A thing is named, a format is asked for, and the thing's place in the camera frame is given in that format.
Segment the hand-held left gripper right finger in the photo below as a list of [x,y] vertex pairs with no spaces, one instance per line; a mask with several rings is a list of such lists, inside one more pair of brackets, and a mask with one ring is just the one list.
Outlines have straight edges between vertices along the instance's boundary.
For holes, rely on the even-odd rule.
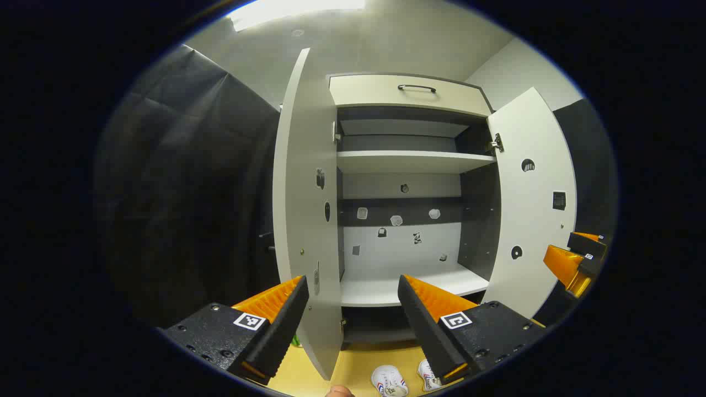
[[497,300],[476,304],[411,275],[397,295],[432,372],[446,385],[504,364],[547,333]]

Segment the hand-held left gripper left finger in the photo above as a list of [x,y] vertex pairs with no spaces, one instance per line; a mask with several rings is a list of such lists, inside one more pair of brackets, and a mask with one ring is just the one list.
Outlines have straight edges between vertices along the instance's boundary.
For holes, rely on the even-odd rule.
[[267,385],[308,299],[307,276],[300,275],[232,306],[209,303],[161,333],[212,367]]

